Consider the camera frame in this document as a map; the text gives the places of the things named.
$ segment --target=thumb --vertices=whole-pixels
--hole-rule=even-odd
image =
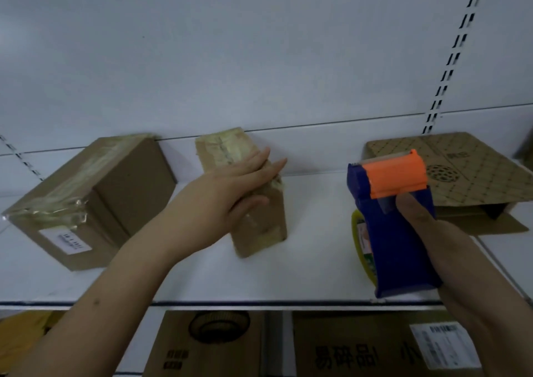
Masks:
[[[396,207],[402,216],[409,221],[427,248],[427,245],[438,236],[437,221],[410,193],[396,196]]]
[[[264,206],[269,203],[269,199],[263,195],[253,195],[237,203],[229,213],[229,221],[232,225],[242,219],[246,213],[257,206]]]

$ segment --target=hand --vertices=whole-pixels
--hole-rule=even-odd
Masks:
[[[251,209],[268,204],[266,196],[247,194],[272,180],[287,163],[284,158],[264,165],[269,154],[268,147],[256,150],[241,162],[203,174],[149,223],[174,263],[214,244]]]
[[[492,265],[472,238],[447,221],[436,220],[409,193],[396,207],[422,239],[431,263],[443,280],[441,300],[463,326],[493,322],[523,299]]]

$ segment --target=white label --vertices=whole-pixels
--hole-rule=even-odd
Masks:
[[[67,255],[92,249],[67,227],[46,228],[39,230],[39,232]]]
[[[430,370],[480,368],[476,347],[459,322],[410,325]]]
[[[361,245],[361,250],[363,255],[366,253],[372,253],[372,248],[370,247],[370,241],[363,237],[366,231],[366,223],[357,224],[357,234],[359,235],[359,245]]]

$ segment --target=left hand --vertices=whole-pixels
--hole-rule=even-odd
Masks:
[[[268,147],[256,150],[190,182],[145,226],[154,230],[154,244],[162,244],[175,264],[217,242],[252,208],[268,204],[266,196],[243,196],[272,180],[287,163],[284,158],[263,166],[269,154]]]

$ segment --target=black circular logo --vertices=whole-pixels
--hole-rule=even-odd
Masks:
[[[189,324],[189,334],[201,343],[234,341],[250,327],[246,311],[201,311]]]
[[[441,182],[455,182],[459,179],[459,173],[446,165],[430,165],[427,173],[431,179]]]

